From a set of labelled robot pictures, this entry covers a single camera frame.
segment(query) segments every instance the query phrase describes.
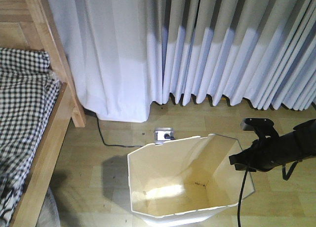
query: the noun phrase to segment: black power cord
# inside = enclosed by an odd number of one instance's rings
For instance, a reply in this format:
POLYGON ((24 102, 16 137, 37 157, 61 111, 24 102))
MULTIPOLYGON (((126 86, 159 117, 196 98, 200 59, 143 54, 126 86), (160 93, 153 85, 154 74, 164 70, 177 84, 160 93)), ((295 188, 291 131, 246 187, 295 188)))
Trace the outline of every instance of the black power cord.
POLYGON ((240 208, 241 208, 242 193, 243 193, 243 189, 245 187, 247 174, 248 174, 248 167, 246 168, 245 175, 243 177, 242 184, 241 184, 240 194, 239 194, 238 209, 237 209, 238 227, 241 227, 241 223, 240 223, 240 208))
POLYGON ((104 138, 103 138, 103 135, 102 135, 102 132, 101 132, 101 129, 100 129, 100 124, 99 124, 99 118, 97 117, 97 123, 98 123, 98 130, 99 130, 99 133, 100 133, 100 136, 101 136, 101 139, 102 139, 102 142, 105 146, 108 146, 108 147, 124 147, 124 148, 135 148, 135 147, 142 147, 141 145, 137 145, 137 146, 125 146, 125 145, 118 145, 118 144, 107 144, 105 141, 104 141, 104 138))

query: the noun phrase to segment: black and white checkered fabric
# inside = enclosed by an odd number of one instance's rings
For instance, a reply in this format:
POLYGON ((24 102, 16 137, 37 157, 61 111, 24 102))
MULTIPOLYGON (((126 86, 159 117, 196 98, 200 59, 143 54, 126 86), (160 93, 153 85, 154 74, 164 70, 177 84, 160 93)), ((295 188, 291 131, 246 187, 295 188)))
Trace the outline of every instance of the black and white checkered fabric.
POLYGON ((44 51, 0 48, 0 226, 8 226, 60 82, 44 51))

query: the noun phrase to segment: wall outlet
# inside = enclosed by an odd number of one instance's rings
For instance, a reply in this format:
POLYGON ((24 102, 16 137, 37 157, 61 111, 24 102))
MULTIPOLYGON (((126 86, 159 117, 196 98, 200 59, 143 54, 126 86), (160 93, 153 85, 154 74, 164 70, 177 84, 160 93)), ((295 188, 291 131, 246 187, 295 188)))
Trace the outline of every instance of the wall outlet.
POLYGON ((155 128, 155 144, 161 145, 165 141, 170 141, 173 137, 174 130, 171 127, 155 128))

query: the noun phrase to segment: white curtain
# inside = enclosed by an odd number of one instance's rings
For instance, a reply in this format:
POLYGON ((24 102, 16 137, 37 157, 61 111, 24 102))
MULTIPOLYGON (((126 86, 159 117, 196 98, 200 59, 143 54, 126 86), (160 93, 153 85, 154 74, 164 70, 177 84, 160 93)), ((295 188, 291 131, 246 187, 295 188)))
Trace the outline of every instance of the white curtain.
POLYGON ((186 105, 303 110, 316 102, 316 0, 49 0, 79 100, 142 122, 186 105))

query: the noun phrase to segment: trash can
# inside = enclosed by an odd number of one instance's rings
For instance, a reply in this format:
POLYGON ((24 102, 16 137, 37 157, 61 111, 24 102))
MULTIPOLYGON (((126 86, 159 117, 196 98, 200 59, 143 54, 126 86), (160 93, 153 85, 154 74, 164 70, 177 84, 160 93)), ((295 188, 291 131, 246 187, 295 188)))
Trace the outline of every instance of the trash can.
MULTIPOLYGON (((128 154, 131 211, 147 224, 171 227, 203 221, 238 204, 244 172, 230 165, 237 139, 207 137, 147 144, 128 154)), ((254 193, 248 175, 243 197, 254 193)))

